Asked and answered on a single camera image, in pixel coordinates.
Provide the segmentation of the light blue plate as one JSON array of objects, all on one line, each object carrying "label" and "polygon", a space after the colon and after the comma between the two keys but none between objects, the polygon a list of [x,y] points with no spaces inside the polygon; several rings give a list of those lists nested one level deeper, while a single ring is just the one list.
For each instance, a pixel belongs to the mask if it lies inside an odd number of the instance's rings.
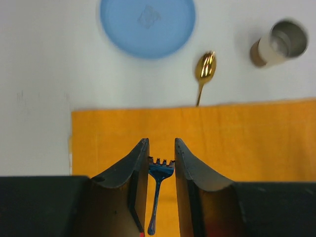
[{"label": "light blue plate", "polygon": [[102,0],[102,29],[109,40],[137,58],[160,59],[182,48],[192,35],[192,0]]}]

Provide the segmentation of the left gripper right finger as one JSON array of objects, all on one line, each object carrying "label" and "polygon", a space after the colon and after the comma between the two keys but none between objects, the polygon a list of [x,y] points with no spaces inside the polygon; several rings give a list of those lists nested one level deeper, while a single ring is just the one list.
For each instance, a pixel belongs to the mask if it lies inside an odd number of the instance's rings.
[{"label": "left gripper right finger", "polygon": [[175,139],[175,177],[183,237],[313,237],[315,182],[235,182]]}]

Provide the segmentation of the blue fork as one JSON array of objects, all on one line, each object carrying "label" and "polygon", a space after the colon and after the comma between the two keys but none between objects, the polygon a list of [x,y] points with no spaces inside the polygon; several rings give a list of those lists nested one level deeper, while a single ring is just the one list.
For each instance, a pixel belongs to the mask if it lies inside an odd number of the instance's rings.
[{"label": "blue fork", "polygon": [[149,157],[149,171],[148,174],[151,175],[155,182],[155,194],[154,194],[154,202],[153,202],[153,210],[151,214],[151,219],[148,226],[148,235],[153,236],[156,233],[156,215],[157,215],[157,208],[158,208],[158,198],[160,187],[163,180],[171,177],[174,173],[175,169],[175,161],[171,160],[167,163],[167,160],[163,160],[162,163],[160,162],[160,158],[157,158],[156,162],[154,162],[152,157]]}]

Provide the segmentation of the gold metal spoon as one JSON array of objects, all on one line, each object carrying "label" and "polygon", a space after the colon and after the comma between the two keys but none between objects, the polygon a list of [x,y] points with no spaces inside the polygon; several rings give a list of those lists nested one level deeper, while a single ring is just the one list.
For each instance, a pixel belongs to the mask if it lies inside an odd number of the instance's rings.
[{"label": "gold metal spoon", "polygon": [[198,95],[196,106],[200,104],[202,89],[205,84],[209,83],[214,77],[217,66],[216,54],[214,51],[209,51],[203,54],[197,62],[195,68],[195,78],[198,82]]}]

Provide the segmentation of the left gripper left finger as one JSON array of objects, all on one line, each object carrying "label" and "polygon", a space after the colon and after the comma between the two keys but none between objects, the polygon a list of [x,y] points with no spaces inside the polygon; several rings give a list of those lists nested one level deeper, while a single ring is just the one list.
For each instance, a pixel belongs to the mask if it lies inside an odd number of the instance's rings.
[{"label": "left gripper left finger", "polygon": [[3,237],[142,237],[148,187],[149,140],[87,176],[3,176]]}]

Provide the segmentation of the orange cartoon mouse towel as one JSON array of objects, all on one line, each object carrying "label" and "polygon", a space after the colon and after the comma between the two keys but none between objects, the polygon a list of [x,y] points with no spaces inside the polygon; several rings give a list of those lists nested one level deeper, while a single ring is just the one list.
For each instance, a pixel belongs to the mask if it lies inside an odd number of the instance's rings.
[{"label": "orange cartoon mouse towel", "polygon": [[[72,113],[72,130],[75,175],[98,175],[142,139],[149,140],[154,161],[175,161],[179,138],[197,158],[235,182],[316,183],[315,100],[81,110]],[[154,189],[155,182],[148,177],[145,225]],[[162,183],[156,228],[157,237],[181,237],[175,171]]]}]

